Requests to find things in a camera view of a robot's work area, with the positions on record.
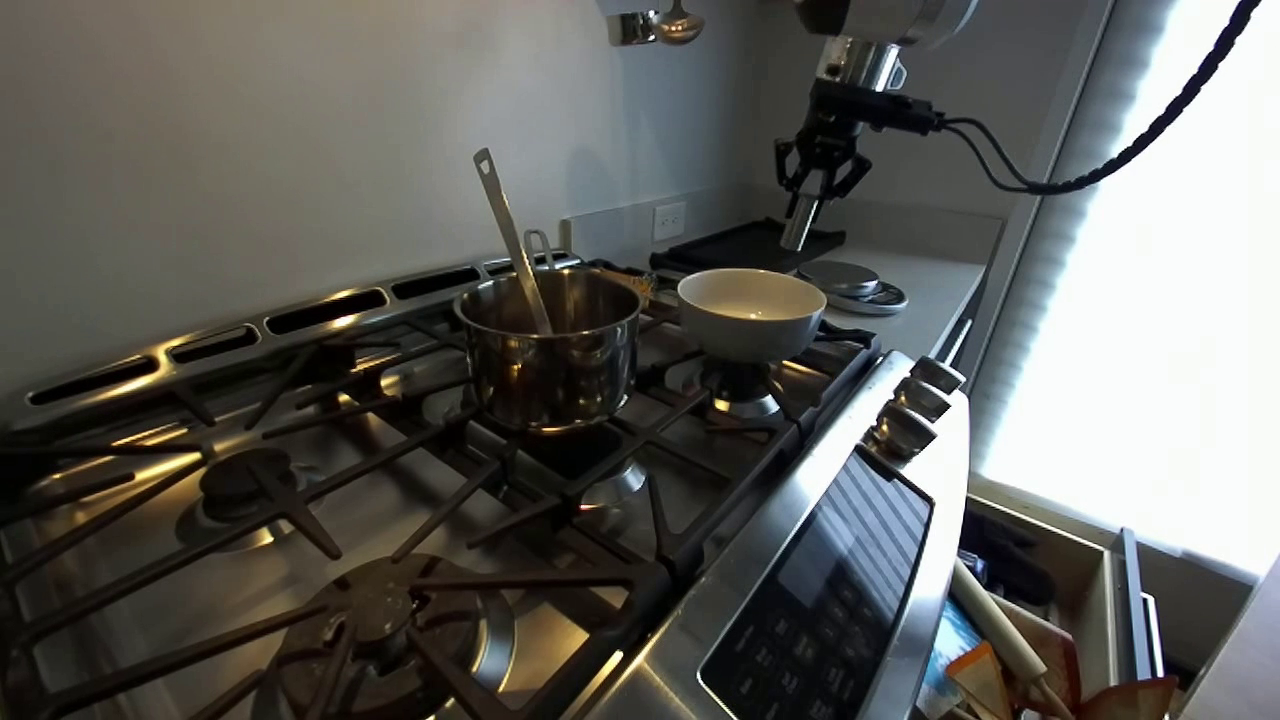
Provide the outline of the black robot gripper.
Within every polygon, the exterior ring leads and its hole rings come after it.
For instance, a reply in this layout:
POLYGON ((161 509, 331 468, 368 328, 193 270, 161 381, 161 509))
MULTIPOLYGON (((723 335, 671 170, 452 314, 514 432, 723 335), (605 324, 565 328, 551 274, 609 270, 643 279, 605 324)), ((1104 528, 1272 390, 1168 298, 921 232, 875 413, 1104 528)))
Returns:
POLYGON ((810 194, 815 202, 847 197, 873 170, 857 152, 857 127, 857 87, 815 80, 798 133, 773 148, 778 189, 786 197, 810 194))

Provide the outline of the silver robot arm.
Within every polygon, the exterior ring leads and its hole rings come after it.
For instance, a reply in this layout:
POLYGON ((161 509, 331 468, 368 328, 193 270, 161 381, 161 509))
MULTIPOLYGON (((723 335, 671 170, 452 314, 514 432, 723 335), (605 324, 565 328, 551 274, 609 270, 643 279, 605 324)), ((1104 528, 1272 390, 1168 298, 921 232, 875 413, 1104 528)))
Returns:
POLYGON ((804 31, 820 38, 806 114, 791 141, 774 146, 774 182, 791 202, 847 197, 868 159, 858 127, 927 136, 942 116, 902 96, 902 54, 954 38, 977 0, 791 0, 804 31))

